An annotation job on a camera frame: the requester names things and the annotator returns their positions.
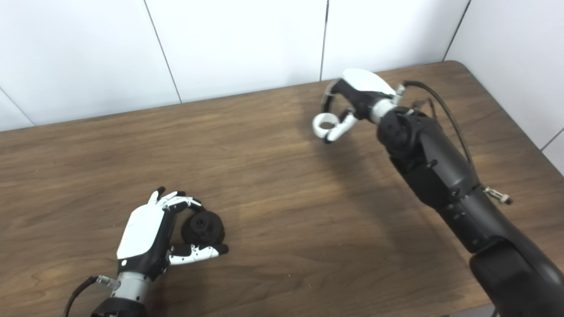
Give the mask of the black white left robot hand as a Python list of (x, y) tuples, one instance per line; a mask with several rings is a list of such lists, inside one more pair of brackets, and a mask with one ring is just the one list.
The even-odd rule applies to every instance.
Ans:
[[(185, 192), (164, 194), (159, 187), (131, 212), (117, 249), (118, 273), (138, 273), (154, 281), (171, 265), (185, 265), (227, 254), (219, 216)], [(183, 243), (171, 239), (178, 214), (192, 211), (181, 228)]]

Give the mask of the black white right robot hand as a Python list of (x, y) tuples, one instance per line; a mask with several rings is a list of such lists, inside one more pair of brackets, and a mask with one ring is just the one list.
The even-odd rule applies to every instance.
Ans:
[[(350, 107), (340, 116), (331, 112), (336, 96), (344, 97)], [(399, 93), (380, 76), (368, 70), (346, 69), (326, 88), (322, 112), (312, 121), (314, 134), (327, 144), (339, 139), (358, 121), (379, 125), (383, 117), (397, 107)]]

